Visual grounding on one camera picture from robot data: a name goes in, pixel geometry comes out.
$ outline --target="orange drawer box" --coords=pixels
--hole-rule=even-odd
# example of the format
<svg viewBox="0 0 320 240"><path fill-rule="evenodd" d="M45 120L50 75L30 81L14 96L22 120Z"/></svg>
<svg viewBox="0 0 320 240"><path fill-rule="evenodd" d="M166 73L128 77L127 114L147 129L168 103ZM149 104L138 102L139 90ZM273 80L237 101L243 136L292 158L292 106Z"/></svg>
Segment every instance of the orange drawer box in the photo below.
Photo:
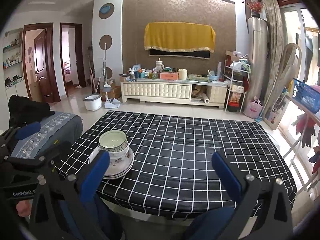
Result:
<svg viewBox="0 0 320 240"><path fill-rule="evenodd" d="M160 73L160 79L178 80L179 73Z"/></svg>

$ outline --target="potted plant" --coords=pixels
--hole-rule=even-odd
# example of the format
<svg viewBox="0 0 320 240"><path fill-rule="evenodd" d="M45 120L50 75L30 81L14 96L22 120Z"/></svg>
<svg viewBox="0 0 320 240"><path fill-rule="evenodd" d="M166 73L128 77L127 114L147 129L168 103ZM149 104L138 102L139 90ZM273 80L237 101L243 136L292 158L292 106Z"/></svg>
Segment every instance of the potted plant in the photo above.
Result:
<svg viewBox="0 0 320 240"><path fill-rule="evenodd" d="M260 13L263 8L263 4L261 2L251 1L251 2L247 2L245 4L247 6L249 6L249 8L251 10L252 17L260 18Z"/></svg>

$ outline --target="black checkered tablecloth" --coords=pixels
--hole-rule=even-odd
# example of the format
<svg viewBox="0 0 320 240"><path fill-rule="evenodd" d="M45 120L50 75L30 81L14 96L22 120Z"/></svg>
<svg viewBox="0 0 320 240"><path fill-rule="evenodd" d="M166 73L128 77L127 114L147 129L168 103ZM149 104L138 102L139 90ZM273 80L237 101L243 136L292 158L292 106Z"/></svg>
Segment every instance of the black checkered tablecloth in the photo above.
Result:
<svg viewBox="0 0 320 240"><path fill-rule="evenodd" d="M66 175L79 172L98 146L99 136L111 129L127 134L134 164L125 177L102 180L98 192L110 202L177 218L235 206L211 166L212 154L219 150L256 178L282 178L293 206L294 179L275 145L255 122L109 111L74 143L73 154L63 156L57 168Z"/></svg>

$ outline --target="tile floor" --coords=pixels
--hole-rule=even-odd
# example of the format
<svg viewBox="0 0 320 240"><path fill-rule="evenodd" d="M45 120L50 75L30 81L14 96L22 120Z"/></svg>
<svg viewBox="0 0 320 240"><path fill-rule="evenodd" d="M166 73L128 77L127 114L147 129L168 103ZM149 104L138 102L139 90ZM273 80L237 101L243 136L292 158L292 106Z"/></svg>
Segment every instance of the tile floor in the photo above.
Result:
<svg viewBox="0 0 320 240"><path fill-rule="evenodd" d="M104 107L98 109L97 111L88 111L86 110L83 102L83 98L91 94L90 88L76 89L68 97L63 99L61 102L51 106L53 111L68 112L79 115L83 119L84 132L88 130L101 116L103 116L108 109ZM240 121L252 121L249 117L244 116L243 114L224 112L215 107L207 106L188 106L188 105L178 105L178 104L165 104L165 103L140 103L138 100L129 99L125 104L121 104L118 108L119 111L129 111L129 112L140 112L140 113L149 113L149 114L167 114L167 115L177 115L177 116L187 116L187 117L198 117L198 118L211 118L211 119L229 119L229 120L240 120ZM260 122L261 126L269 133L276 141L280 144L280 153L283 156L289 149L288 144L282 138L279 130L272 131L265 122ZM285 160L287 164L290 162L290 158ZM299 187L300 181L295 172L292 172L293 177L295 178L297 187ZM299 199L296 199L294 210L304 209L304 203L310 205L308 196L305 194L300 194ZM176 238L179 233L181 233L185 227L190 223L190 221L170 221L162 217L156 217L152 215L142 214L139 212L134 212L127 210L122 207L118 207L112 203L108 203L108 206L120 214L121 220L125 227L125 231L128 239L150 239L150 237L157 236L156 239L172 239ZM253 226L252 221L248 221L248 227L244 229L247 231L248 228Z"/></svg>

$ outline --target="paper roll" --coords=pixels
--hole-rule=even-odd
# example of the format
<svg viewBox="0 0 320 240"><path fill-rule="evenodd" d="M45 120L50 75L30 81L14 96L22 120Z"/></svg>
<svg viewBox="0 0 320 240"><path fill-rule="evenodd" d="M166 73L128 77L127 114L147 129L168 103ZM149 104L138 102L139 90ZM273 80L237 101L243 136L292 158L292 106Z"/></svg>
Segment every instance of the paper roll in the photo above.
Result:
<svg viewBox="0 0 320 240"><path fill-rule="evenodd" d="M210 100L209 100L209 98L207 97L206 94L202 94L201 96L202 96L202 98L203 98L203 101L204 101L206 104L210 103Z"/></svg>

